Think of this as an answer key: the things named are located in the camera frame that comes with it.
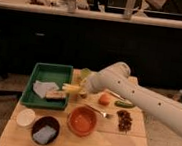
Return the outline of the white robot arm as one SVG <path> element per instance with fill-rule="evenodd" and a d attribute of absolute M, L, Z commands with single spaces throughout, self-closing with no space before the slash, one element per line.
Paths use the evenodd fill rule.
<path fill-rule="evenodd" d="M 182 104 L 130 82 L 129 76 L 129 65 L 120 61 L 88 75 L 81 82 L 81 87 L 90 94 L 113 91 L 182 137 Z"/>

